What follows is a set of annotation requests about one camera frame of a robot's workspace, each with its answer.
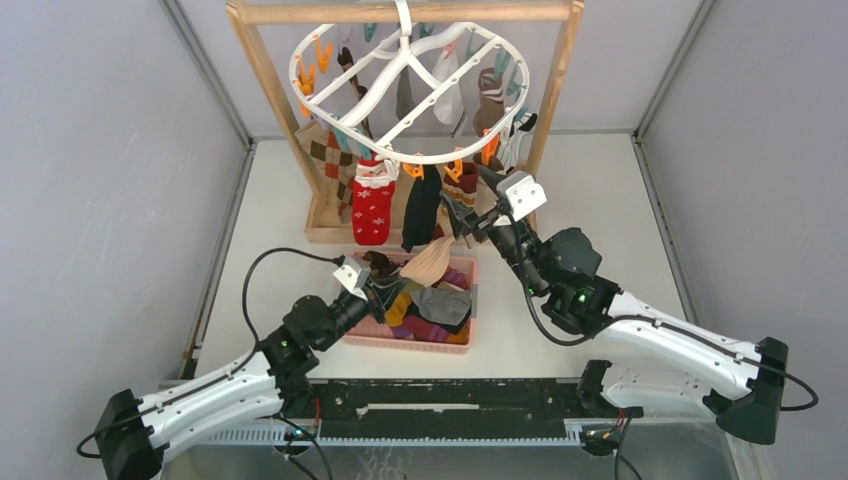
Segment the black sock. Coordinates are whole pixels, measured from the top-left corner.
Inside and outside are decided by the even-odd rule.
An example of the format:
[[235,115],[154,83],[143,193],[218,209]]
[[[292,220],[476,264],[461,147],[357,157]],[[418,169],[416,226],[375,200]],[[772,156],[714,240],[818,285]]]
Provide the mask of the black sock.
[[437,167],[425,165],[423,177],[414,180],[407,200],[401,243],[405,252],[432,241],[441,190],[442,181]]

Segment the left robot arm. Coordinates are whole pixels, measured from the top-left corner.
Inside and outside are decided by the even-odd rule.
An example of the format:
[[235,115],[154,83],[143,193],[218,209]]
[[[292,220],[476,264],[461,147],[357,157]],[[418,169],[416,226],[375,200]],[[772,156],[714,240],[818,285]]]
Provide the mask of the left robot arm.
[[284,412],[305,414],[313,401],[308,373],[324,352],[367,317],[392,306],[408,279],[394,275],[341,274],[355,281],[326,303],[298,299],[282,324],[236,360],[176,387],[137,397],[113,395],[91,436],[109,479],[152,479],[185,450],[247,422]]

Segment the pink perforated plastic basket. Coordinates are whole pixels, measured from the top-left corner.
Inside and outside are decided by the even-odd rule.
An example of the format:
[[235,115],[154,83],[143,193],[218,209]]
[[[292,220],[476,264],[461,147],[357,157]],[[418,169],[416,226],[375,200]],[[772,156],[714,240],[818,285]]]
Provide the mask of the pink perforated plastic basket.
[[385,319],[371,316],[344,336],[352,345],[464,354],[471,346],[477,307],[476,261],[452,256],[434,282],[411,282],[400,290]]

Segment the mustard yellow sock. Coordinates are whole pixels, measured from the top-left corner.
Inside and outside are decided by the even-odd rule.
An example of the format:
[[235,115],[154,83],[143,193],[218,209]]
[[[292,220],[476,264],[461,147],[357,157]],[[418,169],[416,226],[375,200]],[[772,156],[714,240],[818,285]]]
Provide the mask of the mustard yellow sock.
[[413,300],[410,293],[406,291],[401,292],[386,311],[386,325],[390,328],[400,327],[403,324],[404,317],[412,303]]

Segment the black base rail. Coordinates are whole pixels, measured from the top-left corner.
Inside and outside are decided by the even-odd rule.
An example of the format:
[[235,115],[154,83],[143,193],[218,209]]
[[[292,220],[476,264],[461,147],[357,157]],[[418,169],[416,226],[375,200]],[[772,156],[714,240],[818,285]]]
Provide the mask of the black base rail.
[[553,440],[620,410],[574,379],[315,380],[280,412],[322,440]]

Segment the white oval clip hanger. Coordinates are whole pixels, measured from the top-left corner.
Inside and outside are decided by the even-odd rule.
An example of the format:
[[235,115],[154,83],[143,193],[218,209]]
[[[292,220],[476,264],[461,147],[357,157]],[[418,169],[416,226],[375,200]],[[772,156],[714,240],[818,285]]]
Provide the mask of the white oval clip hanger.
[[[368,34],[359,44],[362,50],[356,53],[353,50],[356,45],[353,40],[353,24],[341,24],[326,32],[316,43],[310,45],[304,51],[301,66],[303,69],[312,72],[314,87],[321,90],[335,77],[348,70],[354,61],[377,47],[395,32],[398,25],[397,23],[394,30],[381,39],[375,39],[372,35],[377,27],[375,25],[368,26]],[[483,38],[477,35],[464,34],[448,46],[420,55],[419,59],[427,71],[431,72],[438,80],[445,81],[482,46],[483,42]],[[372,82],[385,65],[385,62],[381,60],[374,61],[349,83],[343,85],[327,98],[322,104],[323,108],[336,114],[343,114],[348,111],[368,93]],[[518,90],[522,77],[513,58],[503,50],[494,49],[485,55],[478,64],[474,65],[461,78],[458,85],[450,88],[437,100],[433,107],[421,114],[411,127],[394,140],[395,149],[414,155],[433,155],[453,152],[479,140],[481,137],[475,133],[473,128],[473,118],[480,105],[478,77],[480,71],[488,67],[494,67],[495,76],[502,80],[505,109],[512,106],[515,101],[514,94]],[[379,101],[373,112],[363,121],[365,135],[372,139],[383,136],[403,116],[409,114],[430,92],[430,87],[422,81],[418,74],[410,68],[403,69],[399,77],[391,82],[385,97]],[[316,116],[308,115],[302,109],[301,112],[304,116],[317,121],[324,128],[331,129],[326,122]],[[508,122],[505,132],[500,134],[500,145],[505,142],[516,118],[524,112],[525,104],[518,114]],[[393,163],[400,163],[391,159],[388,155],[365,153],[359,150],[356,145],[349,143],[344,136],[334,134],[342,149],[346,151],[353,151],[364,156],[382,156]]]

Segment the red sock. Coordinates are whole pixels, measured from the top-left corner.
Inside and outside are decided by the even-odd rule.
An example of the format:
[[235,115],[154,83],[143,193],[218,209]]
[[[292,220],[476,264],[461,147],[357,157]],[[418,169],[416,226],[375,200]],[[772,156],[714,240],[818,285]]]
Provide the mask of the red sock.
[[382,156],[358,163],[352,194],[352,232],[356,244],[378,246],[388,240],[396,180],[396,169]]

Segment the tan sock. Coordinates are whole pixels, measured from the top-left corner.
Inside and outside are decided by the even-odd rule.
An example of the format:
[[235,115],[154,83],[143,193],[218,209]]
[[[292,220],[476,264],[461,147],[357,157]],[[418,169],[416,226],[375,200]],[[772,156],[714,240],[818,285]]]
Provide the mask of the tan sock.
[[[502,80],[495,76],[494,67],[480,71],[478,89],[480,105],[473,118],[473,128],[475,133],[482,137],[494,131],[494,126],[505,113]],[[497,134],[480,152],[474,154],[473,161],[492,171],[503,171],[503,164],[497,155],[499,147],[500,134]]]

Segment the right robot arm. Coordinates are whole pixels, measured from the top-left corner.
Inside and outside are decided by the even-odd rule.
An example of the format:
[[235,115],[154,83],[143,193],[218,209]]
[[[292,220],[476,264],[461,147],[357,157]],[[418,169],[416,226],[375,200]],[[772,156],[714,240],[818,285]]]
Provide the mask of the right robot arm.
[[602,277],[602,257],[577,227],[541,240],[527,215],[546,201],[526,172],[482,169],[494,206],[478,213],[448,194],[441,197],[456,237],[488,240],[519,279],[534,321],[547,317],[564,332],[561,344],[599,339],[663,360],[664,371],[636,373],[608,360],[589,362],[578,388],[579,406],[592,416],[611,408],[655,408],[713,419],[725,433],[771,445],[785,411],[788,346],[721,335],[655,309]]

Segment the wooden hanger rack frame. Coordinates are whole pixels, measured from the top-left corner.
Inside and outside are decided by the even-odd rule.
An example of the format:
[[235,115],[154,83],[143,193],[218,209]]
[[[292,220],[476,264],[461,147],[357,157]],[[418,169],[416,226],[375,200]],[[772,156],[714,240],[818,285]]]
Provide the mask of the wooden hanger rack frame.
[[[247,1],[229,1],[226,4],[230,24],[239,38],[245,55],[267,97],[304,177],[310,185],[312,200],[304,234],[316,244],[350,244],[351,232],[341,226],[322,224],[322,202],[328,198],[329,188],[320,179],[317,168],[308,160],[307,151],[295,140],[300,126],[293,104],[288,96],[295,95],[296,102],[308,115],[326,122],[331,130],[344,136],[349,143],[365,153],[388,155],[400,162],[409,172],[419,172],[426,165],[439,165],[460,160],[484,150],[495,137],[505,132],[508,122],[518,114],[529,96],[530,71],[519,50],[502,36],[480,26],[481,21],[558,21],[561,28],[555,42],[554,57],[544,88],[539,109],[537,132],[531,143],[526,165],[530,173],[538,171],[547,142],[562,85],[570,63],[574,42],[585,5],[581,1],[527,1],[432,3],[366,1],[352,4],[252,4]],[[398,22],[398,27],[377,47],[354,61],[352,66],[335,77],[321,90],[314,87],[314,76],[301,66],[304,51],[322,35],[341,24],[372,21],[374,23]],[[259,31],[263,25],[315,24],[315,29],[295,47],[288,67],[287,80],[281,80]],[[438,80],[420,61],[422,54],[448,46],[464,34],[483,38],[482,46],[460,65],[445,81]],[[450,88],[494,49],[507,52],[514,60],[522,77],[515,101],[479,140],[453,152],[433,155],[414,155],[395,149],[394,140],[433,107]],[[374,61],[385,62],[366,95],[343,114],[323,108],[323,102],[343,85],[349,83]],[[365,135],[363,121],[378,105],[393,80],[403,69],[410,68],[426,83],[431,92],[409,114],[378,139]]]

